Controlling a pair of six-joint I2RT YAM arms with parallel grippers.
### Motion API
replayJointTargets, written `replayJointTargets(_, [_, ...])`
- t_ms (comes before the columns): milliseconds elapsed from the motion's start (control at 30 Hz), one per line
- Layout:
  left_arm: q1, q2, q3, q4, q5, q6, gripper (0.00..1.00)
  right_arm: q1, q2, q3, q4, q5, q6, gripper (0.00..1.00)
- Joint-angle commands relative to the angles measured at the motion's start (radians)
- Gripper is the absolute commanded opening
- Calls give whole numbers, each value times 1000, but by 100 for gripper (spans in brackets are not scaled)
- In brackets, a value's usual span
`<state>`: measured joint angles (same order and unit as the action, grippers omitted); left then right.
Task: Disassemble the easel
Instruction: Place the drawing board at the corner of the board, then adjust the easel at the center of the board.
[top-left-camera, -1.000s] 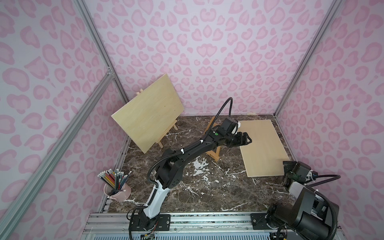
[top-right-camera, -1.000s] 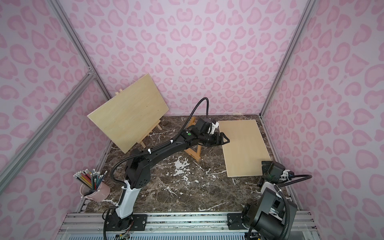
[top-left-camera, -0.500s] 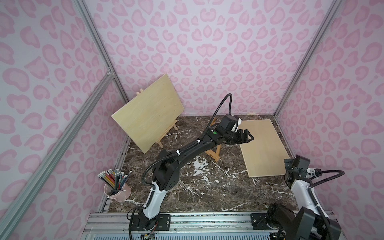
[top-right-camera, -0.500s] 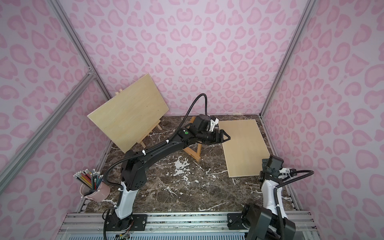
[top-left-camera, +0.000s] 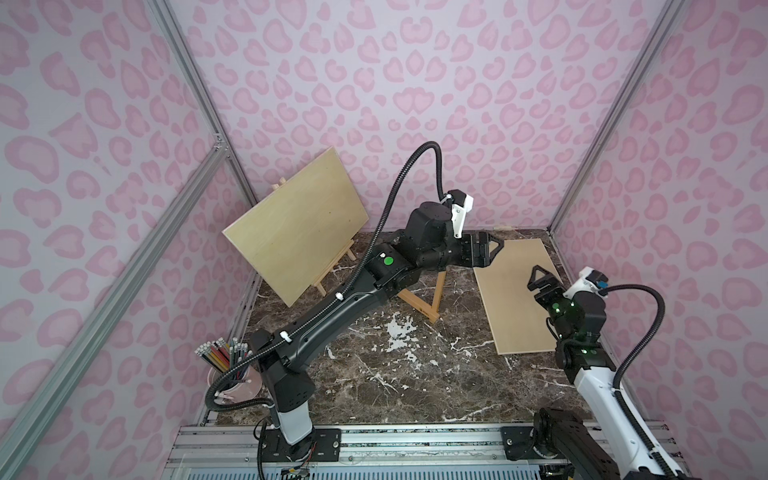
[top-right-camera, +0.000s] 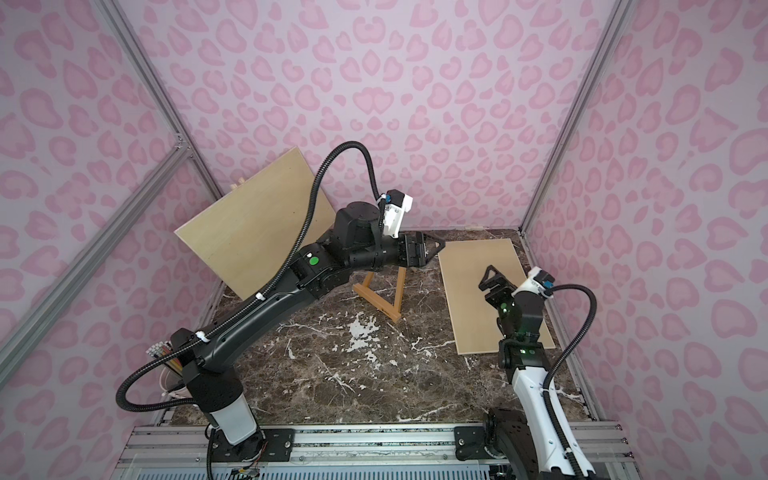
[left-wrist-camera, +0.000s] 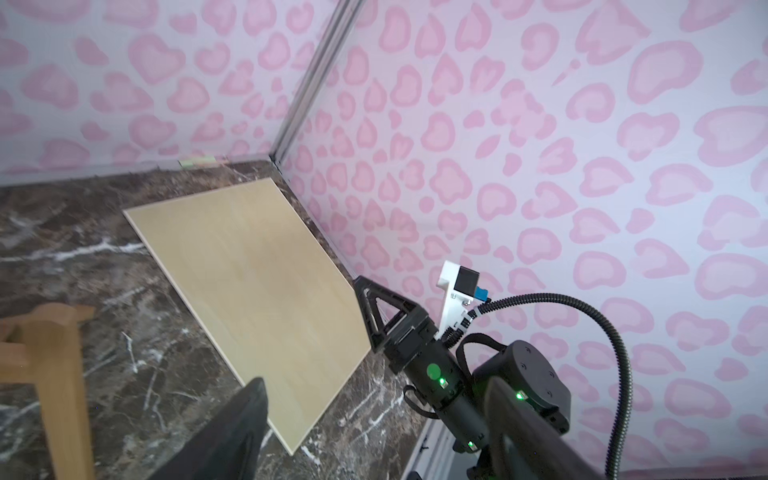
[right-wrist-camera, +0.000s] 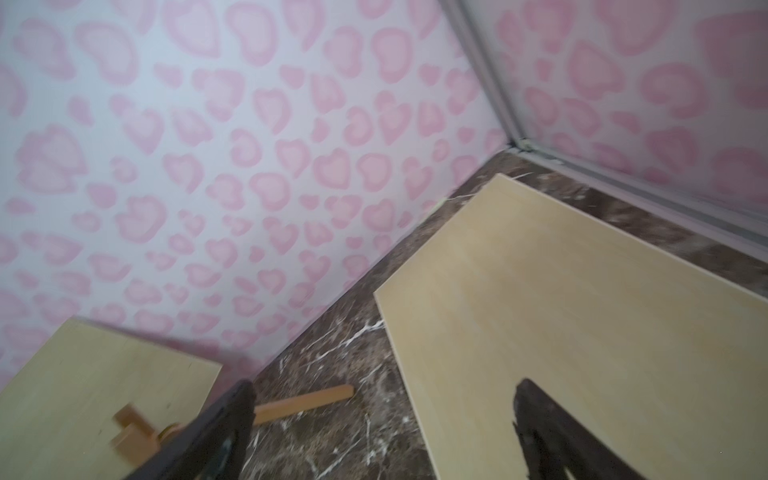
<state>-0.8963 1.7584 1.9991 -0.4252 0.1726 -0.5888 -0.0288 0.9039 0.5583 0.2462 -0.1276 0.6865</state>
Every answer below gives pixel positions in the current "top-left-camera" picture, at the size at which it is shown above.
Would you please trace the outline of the light wooden board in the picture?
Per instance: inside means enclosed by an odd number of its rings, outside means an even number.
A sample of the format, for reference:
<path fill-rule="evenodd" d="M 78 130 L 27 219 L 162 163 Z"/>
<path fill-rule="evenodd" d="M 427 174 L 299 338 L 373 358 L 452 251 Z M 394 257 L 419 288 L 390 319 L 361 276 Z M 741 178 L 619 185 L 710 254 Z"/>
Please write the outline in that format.
<path fill-rule="evenodd" d="M 527 289 L 536 265 L 556 269 L 539 239 L 507 241 L 492 264 L 474 270 L 480 295 L 500 355 L 552 351 L 556 341 L 546 325 L 547 312 Z"/>
<path fill-rule="evenodd" d="M 330 147 L 223 234 L 292 306 L 344 255 L 368 221 L 338 152 Z"/>

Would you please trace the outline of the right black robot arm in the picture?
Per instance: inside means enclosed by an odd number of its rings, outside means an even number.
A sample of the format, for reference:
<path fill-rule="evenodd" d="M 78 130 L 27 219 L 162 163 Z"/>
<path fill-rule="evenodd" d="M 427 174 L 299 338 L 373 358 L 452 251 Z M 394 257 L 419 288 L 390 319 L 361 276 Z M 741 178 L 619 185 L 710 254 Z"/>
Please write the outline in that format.
<path fill-rule="evenodd" d="M 534 417 L 531 449 L 541 456 L 563 456 L 578 479 L 686 478 L 685 470 L 661 446 L 623 386 L 631 363 L 661 327 L 666 312 L 661 294 L 641 284 L 610 285 L 604 273 L 589 267 L 566 287 L 553 273 L 536 265 L 527 288 L 548 314 L 557 365 L 588 404 L 607 441 L 601 447 L 575 413 L 542 408 Z M 639 343 L 615 364 L 601 344 L 601 331 L 607 321 L 605 299 L 619 291 L 649 294 L 656 312 Z"/>

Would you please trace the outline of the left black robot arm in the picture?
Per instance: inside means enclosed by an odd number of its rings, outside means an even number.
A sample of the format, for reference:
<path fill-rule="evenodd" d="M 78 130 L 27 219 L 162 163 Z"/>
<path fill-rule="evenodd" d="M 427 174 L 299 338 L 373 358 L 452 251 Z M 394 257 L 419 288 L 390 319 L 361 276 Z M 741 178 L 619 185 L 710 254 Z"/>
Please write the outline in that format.
<path fill-rule="evenodd" d="M 417 283 L 422 273 L 449 266 L 485 268 L 503 246 L 502 239 L 483 231 L 456 236 L 451 208 L 424 202 L 405 228 L 374 245 L 356 272 L 303 316 L 276 332 L 251 333 L 248 344 L 259 357 L 257 370 L 284 441 L 296 445 L 312 434 L 308 401 L 315 384 L 307 369 L 340 333 Z"/>

